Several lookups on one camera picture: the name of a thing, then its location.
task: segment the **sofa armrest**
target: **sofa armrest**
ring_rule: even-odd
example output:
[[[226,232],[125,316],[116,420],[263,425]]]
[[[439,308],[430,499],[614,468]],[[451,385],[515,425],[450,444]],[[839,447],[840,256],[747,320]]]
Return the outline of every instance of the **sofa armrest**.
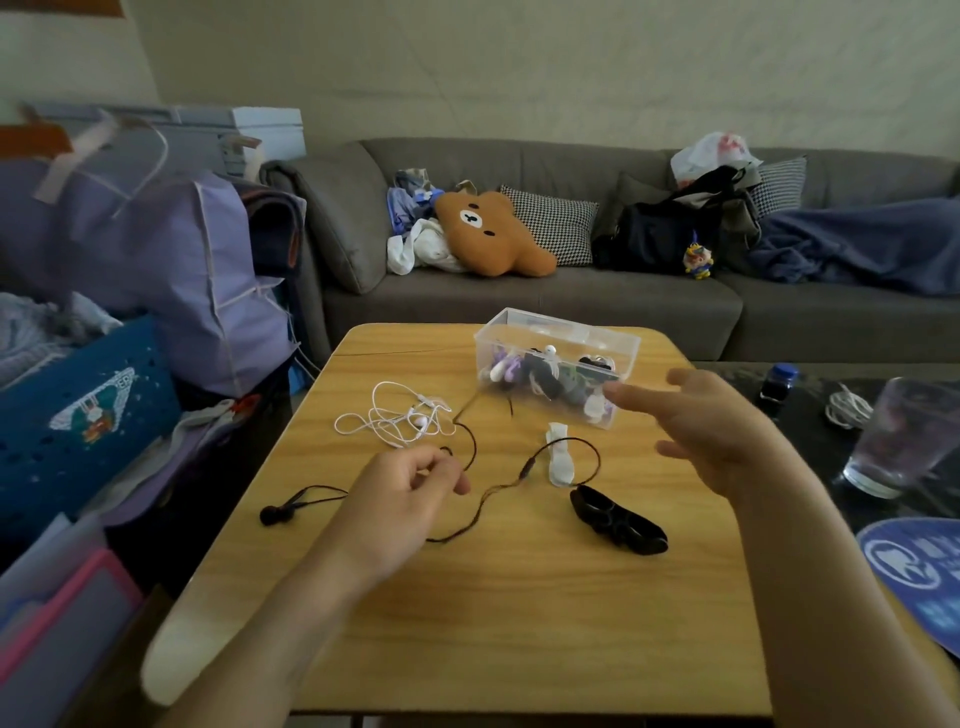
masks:
[[[372,291],[387,273],[387,182],[358,142],[292,161],[270,162],[307,202],[315,252],[350,293]]]

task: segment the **sofa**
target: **sofa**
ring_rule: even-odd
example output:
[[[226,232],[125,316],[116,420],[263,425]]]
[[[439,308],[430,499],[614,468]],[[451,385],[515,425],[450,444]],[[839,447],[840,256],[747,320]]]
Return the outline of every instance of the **sofa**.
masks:
[[[960,193],[960,162],[948,159],[840,150],[753,152],[767,162],[807,156],[807,207]],[[483,279],[422,268],[407,276],[387,273],[391,227],[385,196],[397,169],[425,167],[440,188],[470,179],[480,191],[507,184],[602,203],[620,172],[671,188],[673,154],[529,141],[388,138],[268,164],[267,182],[307,200],[307,245],[296,280],[304,343],[322,364],[360,324],[484,323],[513,306],[599,326],[654,328],[688,359],[705,365],[855,364],[860,373],[893,374],[935,365],[937,371],[960,373],[960,297],[922,298],[814,282],[788,285],[726,271],[705,280],[594,268],[560,268],[543,279]]]

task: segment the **teddy bear pillow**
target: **teddy bear pillow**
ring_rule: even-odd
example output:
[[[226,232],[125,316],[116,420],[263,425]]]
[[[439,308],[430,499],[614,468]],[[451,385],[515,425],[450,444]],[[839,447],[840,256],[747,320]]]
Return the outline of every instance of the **teddy bear pillow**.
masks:
[[[537,245],[506,195],[447,192],[437,198],[434,210],[450,252],[474,273],[541,277],[557,270],[557,258]]]

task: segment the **gray cloth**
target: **gray cloth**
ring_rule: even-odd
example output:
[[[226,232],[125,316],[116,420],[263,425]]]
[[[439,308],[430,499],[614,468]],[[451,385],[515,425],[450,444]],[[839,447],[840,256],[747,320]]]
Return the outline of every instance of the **gray cloth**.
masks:
[[[960,293],[960,200],[790,210],[760,228],[746,260],[764,279]]]
[[[69,301],[68,308],[60,309],[0,293],[0,390],[123,326],[79,293]]]

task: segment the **sofa cushion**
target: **sofa cushion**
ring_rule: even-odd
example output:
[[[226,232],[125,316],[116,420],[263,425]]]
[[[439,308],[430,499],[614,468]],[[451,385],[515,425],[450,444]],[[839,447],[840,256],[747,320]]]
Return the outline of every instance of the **sofa cushion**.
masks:
[[[537,245],[556,256],[557,265],[593,264],[590,230],[599,205],[522,192],[506,184],[499,191],[510,198],[516,219],[527,226]]]
[[[540,313],[594,326],[655,328],[691,360],[719,358],[740,316],[740,299],[710,279],[558,268],[539,283]]]
[[[384,180],[397,169],[425,167],[452,189],[469,179],[481,192],[501,184],[566,200],[603,202],[620,172],[666,189],[669,157],[660,151],[491,139],[372,139],[363,142]]]
[[[749,192],[757,219],[803,205],[806,157],[761,164],[759,172],[763,182]]]
[[[764,163],[806,157],[804,207],[884,205],[960,192],[960,164],[949,159],[839,149],[753,149]]]
[[[336,346],[361,324],[486,324],[505,306],[537,311],[542,280],[415,268],[406,276],[387,276],[365,296],[328,285],[324,308],[330,343]]]
[[[326,267],[353,293],[374,289],[387,273],[387,184],[357,142],[288,162],[270,170],[292,176],[307,202],[306,222]]]
[[[835,283],[773,283],[722,271],[743,301],[730,361],[960,362],[960,297]]]
[[[544,279],[480,279],[418,268],[387,276],[366,296],[324,289],[334,345],[360,324],[486,324],[505,306],[595,326],[655,328],[699,361],[720,356],[740,314],[736,294],[714,280],[592,268],[561,268]]]

